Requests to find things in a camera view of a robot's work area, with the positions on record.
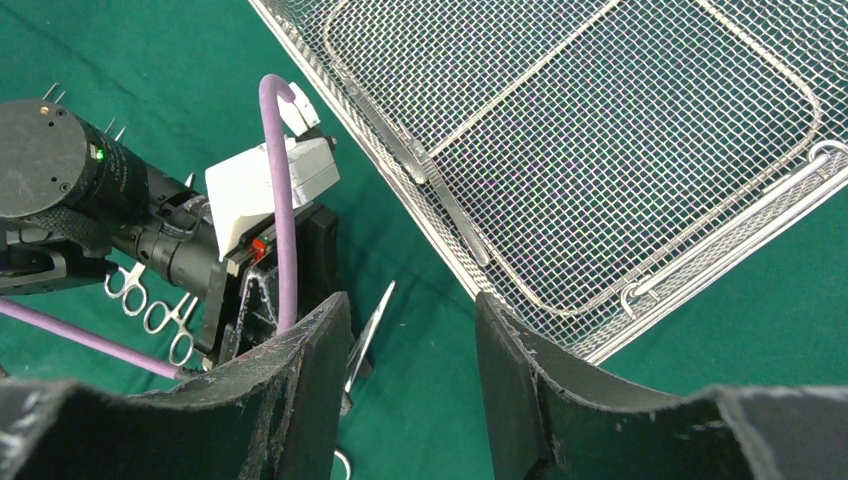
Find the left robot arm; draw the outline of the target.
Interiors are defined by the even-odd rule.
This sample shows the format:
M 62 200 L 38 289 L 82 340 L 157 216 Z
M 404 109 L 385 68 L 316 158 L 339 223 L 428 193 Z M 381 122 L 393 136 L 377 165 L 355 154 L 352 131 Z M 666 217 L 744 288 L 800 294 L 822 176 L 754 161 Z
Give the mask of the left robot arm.
M 339 178 L 315 128 L 283 148 L 282 207 L 247 171 L 257 147 L 214 166 L 210 194 L 175 179 L 47 98 L 1 107 L 1 309 L 167 378 L 200 354 L 226 363 L 288 329 L 340 287 L 338 216 L 316 196 Z M 237 170 L 229 179 L 228 169 Z M 100 285 L 168 356 L 141 353 L 34 310 L 15 296 Z

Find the dark green surgical drape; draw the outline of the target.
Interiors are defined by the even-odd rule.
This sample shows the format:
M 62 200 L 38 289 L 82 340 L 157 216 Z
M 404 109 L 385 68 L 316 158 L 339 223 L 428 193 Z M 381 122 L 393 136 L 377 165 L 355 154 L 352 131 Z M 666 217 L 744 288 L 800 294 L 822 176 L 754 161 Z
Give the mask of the dark green surgical drape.
M 263 139 L 258 84 L 305 78 L 245 1 L 5 1 L 1 97 L 54 83 L 92 124 L 184 179 Z M 321 101 L 341 179 L 338 269 L 361 326 L 392 280 L 339 443 L 357 479 L 493 475 L 473 302 Z M 607 359 L 604 368 L 688 395 L 713 384 L 847 381 L 847 196 L 840 193 Z

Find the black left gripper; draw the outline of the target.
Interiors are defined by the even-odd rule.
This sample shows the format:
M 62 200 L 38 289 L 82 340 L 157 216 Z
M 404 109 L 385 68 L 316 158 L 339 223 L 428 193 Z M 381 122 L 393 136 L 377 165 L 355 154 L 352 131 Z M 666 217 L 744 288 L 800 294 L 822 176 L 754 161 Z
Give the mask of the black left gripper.
M 146 266 L 142 283 L 148 303 L 138 316 L 143 320 L 154 301 L 175 306 L 184 294 L 195 295 L 199 303 L 189 321 L 195 337 L 192 357 L 200 355 L 209 367 L 274 336 L 282 310 L 272 216 L 262 216 L 221 254 L 208 199 L 154 167 L 147 173 L 146 222 L 125 229 L 117 239 L 120 251 Z

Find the surgical scissors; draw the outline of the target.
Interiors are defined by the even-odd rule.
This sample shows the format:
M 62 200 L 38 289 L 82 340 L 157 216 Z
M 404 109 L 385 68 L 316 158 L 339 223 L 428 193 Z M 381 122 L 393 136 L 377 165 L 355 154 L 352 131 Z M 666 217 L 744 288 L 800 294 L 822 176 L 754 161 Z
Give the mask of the surgical scissors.
M 110 298 L 119 300 L 125 315 L 138 316 L 147 306 L 148 291 L 142 283 L 142 275 L 146 266 L 136 262 L 129 270 L 118 266 L 114 273 L 107 273 L 103 282 L 104 293 Z M 122 278 L 117 289 L 112 288 L 113 279 Z

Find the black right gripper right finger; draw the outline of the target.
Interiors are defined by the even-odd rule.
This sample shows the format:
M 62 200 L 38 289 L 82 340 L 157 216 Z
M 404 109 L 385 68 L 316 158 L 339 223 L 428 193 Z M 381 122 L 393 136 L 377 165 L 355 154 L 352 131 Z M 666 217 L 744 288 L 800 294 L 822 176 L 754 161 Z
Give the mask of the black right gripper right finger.
M 498 479 L 843 479 L 841 386 L 714 386 L 676 396 L 575 357 L 495 295 L 475 300 Z

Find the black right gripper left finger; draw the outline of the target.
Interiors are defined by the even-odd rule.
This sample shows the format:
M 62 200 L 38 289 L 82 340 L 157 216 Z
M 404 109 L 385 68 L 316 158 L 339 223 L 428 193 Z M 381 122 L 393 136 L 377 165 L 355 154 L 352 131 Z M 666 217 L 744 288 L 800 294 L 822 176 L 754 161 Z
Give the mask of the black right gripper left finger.
M 1 383 L 5 479 L 327 479 L 351 312 L 336 292 L 285 333 L 168 392 Z

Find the ring-handled forceps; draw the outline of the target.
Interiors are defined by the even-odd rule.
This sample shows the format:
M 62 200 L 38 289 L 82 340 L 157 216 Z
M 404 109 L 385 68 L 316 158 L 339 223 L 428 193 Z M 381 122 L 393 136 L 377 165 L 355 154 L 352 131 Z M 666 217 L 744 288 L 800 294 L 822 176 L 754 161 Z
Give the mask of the ring-handled forceps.
M 185 366 L 192 357 L 195 337 L 189 329 L 189 321 L 199 299 L 186 293 L 175 306 L 165 301 L 154 301 L 143 315 L 143 329 L 150 335 L 170 333 L 168 361 L 177 367 Z
M 347 360 L 347 378 L 343 386 L 343 396 L 340 407 L 340 416 L 346 416 L 353 407 L 353 401 L 350 398 L 350 392 L 357 379 L 357 376 L 366 361 L 367 352 L 372 343 L 372 340 L 377 332 L 385 313 L 388 302 L 392 296 L 396 286 L 396 281 L 392 280 L 382 295 L 379 303 L 371 313 L 368 321 L 363 327 L 358 339 L 354 342 L 353 347 L 348 355 Z

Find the metal mesh instrument tray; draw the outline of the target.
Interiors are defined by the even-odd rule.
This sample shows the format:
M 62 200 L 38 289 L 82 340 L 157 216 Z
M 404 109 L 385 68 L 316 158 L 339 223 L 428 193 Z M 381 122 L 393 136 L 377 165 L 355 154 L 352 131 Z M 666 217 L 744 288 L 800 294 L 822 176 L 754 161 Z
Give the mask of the metal mesh instrument tray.
M 847 184 L 843 1 L 257 1 L 470 295 L 598 364 Z M 422 144 L 479 266 L 344 80 Z

